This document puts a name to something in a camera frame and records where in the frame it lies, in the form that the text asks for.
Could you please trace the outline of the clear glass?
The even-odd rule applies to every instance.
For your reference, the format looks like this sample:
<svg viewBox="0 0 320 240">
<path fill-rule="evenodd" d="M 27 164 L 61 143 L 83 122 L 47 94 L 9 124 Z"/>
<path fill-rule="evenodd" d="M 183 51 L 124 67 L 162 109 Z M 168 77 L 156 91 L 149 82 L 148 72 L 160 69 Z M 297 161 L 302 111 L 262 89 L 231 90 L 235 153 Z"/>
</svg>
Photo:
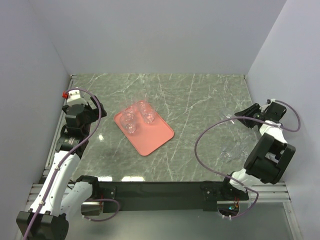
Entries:
<svg viewBox="0 0 320 240">
<path fill-rule="evenodd" d="M 151 124 L 155 120 L 156 111 L 150 105 L 145 106 L 140 113 L 143 117 L 143 121 L 146 124 Z"/>
<path fill-rule="evenodd" d="M 126 106 L 122 111 L 122 116 L 124 117 L 125 120 L 131 120 L 135 117 L 135 112 L 136 112 L 136 109 L 135 109 L 135 106 L 132 104 L 132 105 L 129 105 L 129 106 Z"/>
<path fill-rule="evenodd" d="M 148 96 L 145 92 L 138 92 L 133 98 L 136 109 L 141 113 L 145 114 L 148 106 Z"/>
<path fill-rule="evenodd" d="M 231 119 L 234 117 L 233 111 L 230 108 L 221 108 L 218 112 L 218 117 L 220 120 L 226 120 L 226 119 Z M 234 120 L 229 120 L 225 122 L 226 125 L 234 125 L 235 121 Z"/>
<path fill-rule="evenodd" d="M 128 114 L 123 114 L 120 117 L 120 123 L 123 129 L 128 133 L 128 134 L 133 134 L 137 127 L 136 127 L 136 118 L 135 115 L 132 113 Z"/>
<path fill-rule="evenodd" d="M 224 149 L 221 151 L 221 154 L 219 155 L 219 160 L 223 163 L 229 163 L 233 160 L 234 153 L 231 150 Z"/>
</svg>

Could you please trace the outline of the clear glass edge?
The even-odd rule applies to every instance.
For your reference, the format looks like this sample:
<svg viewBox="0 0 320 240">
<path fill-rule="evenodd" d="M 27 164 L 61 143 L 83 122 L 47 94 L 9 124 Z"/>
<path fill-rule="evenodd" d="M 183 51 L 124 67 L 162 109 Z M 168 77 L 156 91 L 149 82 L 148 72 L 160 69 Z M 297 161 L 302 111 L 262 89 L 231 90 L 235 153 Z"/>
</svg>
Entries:
<svg viewBox="0 0 320 240">
<path fill-rule="evenodd" d="M 247 144 L 237 144 L 233 151 L 233 158 L 237 161 L 244 161 L 249 155 L 251 147 Z"/>
</svg>

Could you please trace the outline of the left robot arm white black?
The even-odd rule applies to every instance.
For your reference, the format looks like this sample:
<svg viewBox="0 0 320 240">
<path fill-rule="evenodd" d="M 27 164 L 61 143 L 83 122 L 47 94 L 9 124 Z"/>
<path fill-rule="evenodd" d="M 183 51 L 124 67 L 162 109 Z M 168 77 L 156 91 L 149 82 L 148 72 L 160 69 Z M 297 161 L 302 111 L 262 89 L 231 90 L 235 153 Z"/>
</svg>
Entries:
<svg viewBox="0 0 320 240">
<path fill-rule="evenodd" d="M 56 142 L 51 168 L 28 211 L 20 211 L 16 223 L 25 240 L 64 240 L 70 221 L 81 215 L 85 200 L 95 201 L 101 189 L 97 177 L 81 177 L 69 193 L 70 178 L 77 168 L 93 135 L 92 123 L 99 124 L 107 115 L 96 96 L 90 98 L 95 109 L 81 96 L 70 94 L 62 110 L 65 124 Z"/>
</svg>

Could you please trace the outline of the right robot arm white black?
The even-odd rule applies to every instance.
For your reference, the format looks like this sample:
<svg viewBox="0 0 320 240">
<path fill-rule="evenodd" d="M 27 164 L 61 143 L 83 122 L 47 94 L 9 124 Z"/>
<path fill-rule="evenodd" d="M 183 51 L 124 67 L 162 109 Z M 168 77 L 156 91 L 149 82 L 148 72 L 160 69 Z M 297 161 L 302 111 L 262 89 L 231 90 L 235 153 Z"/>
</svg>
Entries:
<svg viewBox="0 0 320 240">
<path fill-rule="evenodd" d="M 232 179 L 225 177 L 220 187 L 220 194 L 226 200 L 231 200 L 247 191 L 247 187 L 259 184 L 276 184 L 282 178 L 296 148 L 289 144 L 283 135 L 280 120 L 287 112 L 287 105 L 274 99 L 267 100 L 266 105 L 257 103 L 245 110 L 239 111 L 236 117 L 250 117 L 261 120 L 262 123 L 249 119 L 239 121 L 247 128 L 257 126 L 261 138 L 247 157 L 241 170 L 231 173 Z"/>
</svg>

